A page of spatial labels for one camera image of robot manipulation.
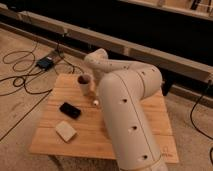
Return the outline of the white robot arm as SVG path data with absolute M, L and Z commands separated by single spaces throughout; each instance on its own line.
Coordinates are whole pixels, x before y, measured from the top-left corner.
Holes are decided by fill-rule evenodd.
M 151 64 L 111 60 L 103 49 L 84 61 L 97 80 L 99 103 L 121 171 L 168 171 L 141 101 L 161 88 L 162 75 Z

